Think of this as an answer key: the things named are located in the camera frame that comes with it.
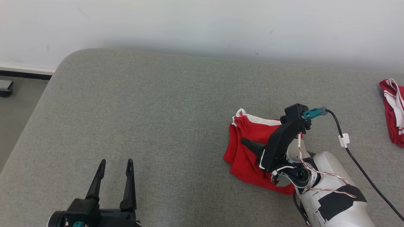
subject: wire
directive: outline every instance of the wire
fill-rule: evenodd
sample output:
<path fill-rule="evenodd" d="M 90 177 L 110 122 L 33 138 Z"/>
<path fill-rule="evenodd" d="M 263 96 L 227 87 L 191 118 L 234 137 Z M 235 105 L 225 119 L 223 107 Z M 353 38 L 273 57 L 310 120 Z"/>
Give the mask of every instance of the wire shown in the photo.
<path fill-rule="evenodd" d="M 342 132 L 341 132 L 341 127 L 339 125 L 338 119 L 335 116 L 335 114 L 329 110 L 326 109 L 326 112 L 329 112 L 335 120 L 335 123 L 337 124 L 337 128 L 338 128 L 338 133 L 341 136 L 341 138 L 343 138 L 342 136 Z M 370 185 L 372 185 L 372 187 L 375 189 L 375 191 L 380 195 L 380 197 L 382 197 L 384 199 L 384 201 L 386 201 L 386 203 L 390 206 L 390 208 L 397 214 L 398 217 L 400 217 L 400 219 L 402 221 L 404 221 L 404 217 L 398 212 L 398 210 L 393 206 L 393 204 L 391 204 L 391 202 L 383 195 L 383 193 L 376 187 L 376 185 L 373 183 L 373 181 L 369 178 L 369 176 L 366 174 L 365 170 L 360 166 L 360 164 L 356 161 L 356 159 L 354 158 L 354 156 L 352 155 L 352 153 L 349 151 L 349 149 L 346 147 L 345 150 L 347 150 L 347 153 L 349 154 L 349 156 L 352 158 L 352 160 L 354 161 L 354 163 L 358 166 L 359 170 L 362 172 L 362 174 L 366 177 L 366 179 L 369 181 Z"/>
<path fill-rule="evenodd" d="M 296 167 L 295 167 L 295 166 L 284 166 L 284 167 L 281 167 L 281 168 L 279 168 L 279 169 L 277 169 L 277 170 L 272 171 L 272 175 L 273 175 L 273 176 L 276 176 L 276 175 L 278 175 L 278 171 L 283 170 L 283 169 L 286 169 L 286 168 L 294 169 L 294 168 L 296 168 Z"/>
<path fill-rule="evenodd" d="M 307 165 L 306 162 L 303 160 L 302 152 L 301 152 L 301 150 L 300 150 L 300 134 L 297 135 L 297 138 L 298 138 L 298 140 L 299 140 L 298 143 L 297 143 L 297 149 L 299 149 L 300 161 L 302 162 L 302 164 L 303 164 L 303 166 L 304 166 L 305 168 L 307 168 L 308 170 L 311 170 L 311 171 L 313 171 L 313 172 L 316 172 L 316 173 L 325 175 L 325 176 L 327 176 L 327 177 L 338 177 L 338 178 L 340 178 L 345 184 L 347 184 L 347 185 L 349 184 L 347 180 L 345 180 L 343 177 L 338 176 L 338 175 L 335 174 L 335 173 L 320 172 L 320 171 L 317 171 L 317 170 L 315 170 L 314 168 L 310 167 L 309 165 Z M 348 193 L 348 192 L 337 191 L 337 190 L 333 190 L 333 189 L 330 189 L 330 188 L 327 188 L 327 189 L 317 189 L 317 188 L 313 188 L 313 187 L 306 187 L 305 189 L 306 189 L 306 190 L 313 190 L 313 191 L 333 191 L 333 192 L 335 192 L 335 193 L 344 194 L 344 195 L 347 195 L 347 196 L 349 196 L 349 197 L 352 197 L 352 198 L 356 199 L 356 196 L 354 196 L 354 195 L 352 195 L 352 194 L 350 194 L 350 193 Z"/>
<path fill-rule="evenodd" d="M 309 222 L 309 219 L 307 219 L 307 217 L 303 214 L 302 209 L 301 209 L 300 206 L 297 204 L 297 201 L 296 201 L 296 191 L 295 191 L 295 193 L 293 193 L 293 202 L 295 203 L 295 206 L 296 206 L 297 210 L 299 211 L 300 215 L 303 217 L 304 221 L 306 222 L 306 225 L 308 225 L 309 227 L 311 227 L 311 223 Z"/>
<path fill-rule="evenodd" d="M 339 193 L 339 194 L 344 194 L 344 195 L 347 195 L 349 197 L 352 197 L 352 198 L 356 199 L 356 196 L 354 196 L 354 195 L 352 195 L 352 194 L 350 194 L 348 192 L 344 192 L 344 191 L 337 191 L 337 190 L 333 190 L 333 189 L 329 189 L 329 188 L 327 188 L 327 189 L 317 189 L 317 188 L 312 188 L 312 187 L 307 187 L 306 189 L 307 190 L 314 190 L 314 191 L 332 191 L 332 192 Z"/>
<path fill-rule="evenodd" d="M 300 147 L 298 147 L 298 149 L 299 149 L 299 153 L 300 153 L 300 161 L 302 162 L 302 164 L 304 165 L 304 167 L 306 167 L 306 169 L 309 169 L 309 170 L 311 170 L 312 172 L 316 172 L 316 173 L 318 173 L 318 174 L 325 175 L 325 176 L 327 176 L 327 177 L 338 177 L 338 178 L 340 178 L 346 185 L 349 184 L 347 180 L 345 180 L 343 177 L 338 176 L 338 175 L 335 174 L 335 173 L 320 172 L 320 171 L 317 171 L 317 170 L 315 170 L 314 168 L 310 167 L 309 165 L 307 165 L 306 162 L 303 161 L 302 152 L 301 152 L 301 150 L 300 150 Z"/>

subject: red garment with white trim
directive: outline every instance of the red garment with white trim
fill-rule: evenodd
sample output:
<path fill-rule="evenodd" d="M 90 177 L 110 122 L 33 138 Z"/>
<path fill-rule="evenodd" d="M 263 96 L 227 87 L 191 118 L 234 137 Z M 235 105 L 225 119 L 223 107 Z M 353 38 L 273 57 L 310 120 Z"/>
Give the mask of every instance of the red garment with white trim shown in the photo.
<path fill-rule="evenodd" d="M 241 138 L 247 138 L 266 144 L 280 124 L 279 120 L 259 118 L 240 109 L 230 124 L 230 141 L 223 159 L 231 165 L 230 172 L 243 182 L 291 195 L 295 187 L 292 184 L 275 186 L 271 182 L 272 175 L 259 168 L 257 156 L 241 143 Z"/>
<path fill-rule="evenodd" d="M 404 100 L 402 96 L 404 87 L 399 86 L 393 79 L 382 80 L 379 85 L 383 89 L 383 102 L 391 142 L 404 147 Z"/>

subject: baseboard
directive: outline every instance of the baseboard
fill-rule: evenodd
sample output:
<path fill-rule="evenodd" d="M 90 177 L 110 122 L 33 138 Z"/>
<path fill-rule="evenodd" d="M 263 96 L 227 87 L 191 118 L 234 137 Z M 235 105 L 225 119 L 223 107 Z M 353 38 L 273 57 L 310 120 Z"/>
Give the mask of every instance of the baseboard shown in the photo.
<path fill-rule="evenodd" d="M 19 65 L 3 65 L 0 64 L 0 71 L 20 72 L 28 74 L 40 74 L 52 76 L 55 73 L 54 69 L 26 67 Z"/>
<path fill-rule="evenodd" d="M 29 78 L 29 79 L 37 79 L 37 80 L 50 80 L 52 77 L 51 75 L 12 72 L 12 71 L 3 71 L 3 70 L 0 70 L 0 76 L 20 77 L 20 78 Z"/>

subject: gray fabric surface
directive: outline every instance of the gray fabric surface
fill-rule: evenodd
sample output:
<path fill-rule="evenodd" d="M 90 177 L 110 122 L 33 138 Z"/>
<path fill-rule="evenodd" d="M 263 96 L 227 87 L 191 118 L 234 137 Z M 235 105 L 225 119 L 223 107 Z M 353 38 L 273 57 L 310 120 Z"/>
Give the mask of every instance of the gray fabric surface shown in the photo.
<path fill-rule="evenodd" d="M 373 74 L 299 65 L 82 50 L 50 80 L 0 176 L 0 225 L 45 226 L 83 198 L 101 159 L 101 208 L 118 208 L 125 165 L 135 163 L 144 226 L 304 226 L 292 196 L 245 184 L 222 159 L 239 108 L 278 118 L 285 107 L 327 106 L 352 153 L 404 213 L 404 149 L 388 137 Z M 402 226 L 340 147 L 331 116 L 316 118 L 309 151 L 330 151 L 368 200 L 377 226 Z"/>

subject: teal connector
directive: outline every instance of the teal connector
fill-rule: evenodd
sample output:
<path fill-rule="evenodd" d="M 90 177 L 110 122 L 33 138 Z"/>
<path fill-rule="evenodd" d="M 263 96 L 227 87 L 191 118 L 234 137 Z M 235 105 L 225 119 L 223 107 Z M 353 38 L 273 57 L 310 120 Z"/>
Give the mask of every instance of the teal connector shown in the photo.
<path fill-rule="evenodd" d="M 76 221 L 76 222 L 73 224 L 73 227 L 84 227 L 84 223 L 81 222 L 81 221 Z"/>
<path fill-rule="evenodd" d="M 328 114 L 328 112 L 326 112 L 327 107 L 323 106 L 321 108 L 315 108 L 315 109 L 311 109 L 308 111 L 304 111 L 303 112 L 303 118 L 305 120 L 310 120 L 313 119 L 315 117 L 318 117 L 320 115 L 326 115 Z"/>

